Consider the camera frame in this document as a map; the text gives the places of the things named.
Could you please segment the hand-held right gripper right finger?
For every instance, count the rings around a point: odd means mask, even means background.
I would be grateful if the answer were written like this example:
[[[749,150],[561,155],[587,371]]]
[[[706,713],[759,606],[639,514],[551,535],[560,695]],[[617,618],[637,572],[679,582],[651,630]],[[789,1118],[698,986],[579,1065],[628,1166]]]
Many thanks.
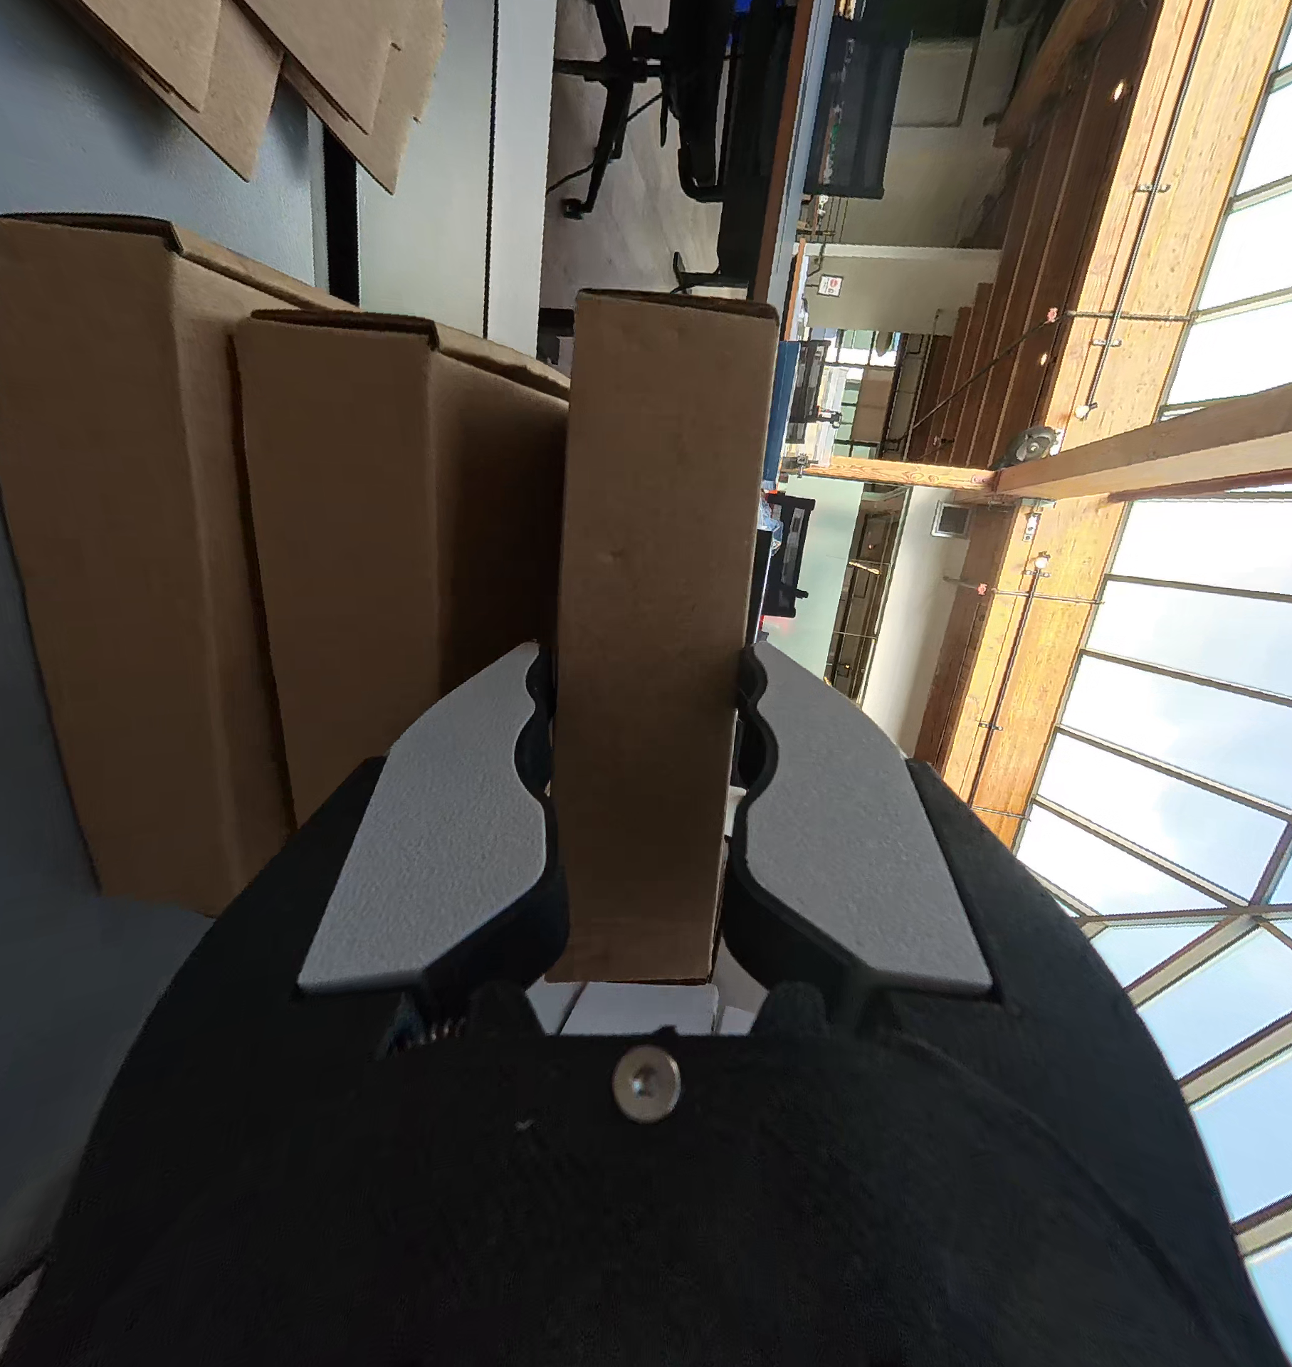
[[[877,993],[995,981],[908,759],[776,646],[739,664],[740,777],[722,940],[764,989],[807,983],[855,1026]]]

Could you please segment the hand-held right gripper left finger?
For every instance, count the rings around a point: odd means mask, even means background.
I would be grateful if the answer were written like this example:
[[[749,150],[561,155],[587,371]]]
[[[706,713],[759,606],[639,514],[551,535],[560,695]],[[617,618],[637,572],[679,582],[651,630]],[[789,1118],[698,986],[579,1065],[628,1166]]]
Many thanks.
[[[553,657],[515,646],[389,749],[297,986],[468,1005],[532,987],[569,944],[553,780]]]

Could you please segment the wooden ceiling beam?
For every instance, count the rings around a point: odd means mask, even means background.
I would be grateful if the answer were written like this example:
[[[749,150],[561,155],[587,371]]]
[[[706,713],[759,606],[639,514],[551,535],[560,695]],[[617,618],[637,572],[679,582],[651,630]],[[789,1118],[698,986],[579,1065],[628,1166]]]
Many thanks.
[[[834,459],[807,477],[925,487],[972,502],[1103,497],[1133,502],[1292,484],[1292,383],[1087,442],[1001,472],[884,459]]]

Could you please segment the wooden desk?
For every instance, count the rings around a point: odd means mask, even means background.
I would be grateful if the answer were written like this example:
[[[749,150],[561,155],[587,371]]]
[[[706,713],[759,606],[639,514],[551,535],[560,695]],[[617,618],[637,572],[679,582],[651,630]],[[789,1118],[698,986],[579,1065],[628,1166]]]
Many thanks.
[[[773,299],[777,295],[785,298],[785,283],[774,284],[774,276],[779,273],[785,277],[785,268],[780,256],[785,249],[785,214],[788,183],[794,149],[798,137],[798,124],[801,116],[803,86],[809,61],[809,49],[814,31],[817,13],[816,2],[798,2],[794,6],[794,18],[789,24],[789,45],[786,52],[785,79],[780,88],[776,124],[774,146],[768,174],[768,195],[765,201],[765,214],[758,238],[758,255],[753,271],[749,299],[765,302],[774,308]]]

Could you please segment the black computer monitor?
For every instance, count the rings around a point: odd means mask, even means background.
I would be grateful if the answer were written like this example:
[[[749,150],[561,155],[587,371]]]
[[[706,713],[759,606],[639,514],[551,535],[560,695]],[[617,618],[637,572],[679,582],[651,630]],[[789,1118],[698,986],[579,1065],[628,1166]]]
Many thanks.
[[[911,42],[902,3],[856,3],[834,16],[822,70],[806,195],[883,197],[899,77]]]

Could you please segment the pile of flat cardboard sheets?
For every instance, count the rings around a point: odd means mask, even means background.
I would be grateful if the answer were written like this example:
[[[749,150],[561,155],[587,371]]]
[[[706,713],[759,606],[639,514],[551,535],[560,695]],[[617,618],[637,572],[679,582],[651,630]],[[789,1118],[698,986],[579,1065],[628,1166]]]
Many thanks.
[[[76,2],[69,7],[241,179],[292,88],[390,195],[447,39],[441,2]]]

